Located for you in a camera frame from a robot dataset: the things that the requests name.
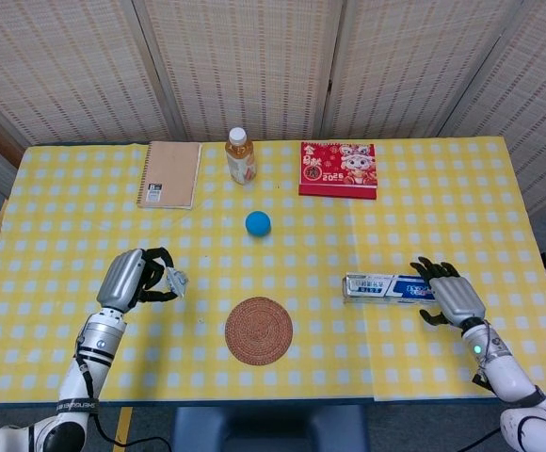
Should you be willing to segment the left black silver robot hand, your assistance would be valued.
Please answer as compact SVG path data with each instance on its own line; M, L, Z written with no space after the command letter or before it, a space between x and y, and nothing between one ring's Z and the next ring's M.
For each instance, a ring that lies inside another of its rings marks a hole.
M97 295L104 309L120 313L138 302L166 302L185 296L188 278L174 267L165 248L134 249L118 255L107 270Z

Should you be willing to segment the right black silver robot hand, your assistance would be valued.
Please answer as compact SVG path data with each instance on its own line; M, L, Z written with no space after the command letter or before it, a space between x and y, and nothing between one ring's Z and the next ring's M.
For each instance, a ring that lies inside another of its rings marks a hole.
M484 322L486 306L470 282L452 264L433 263L426 257L419 256L418 261L411 262L410 266L428 284L441 309L437 315L431 315L424 309L419 311L428 325L451 325L467 331Z

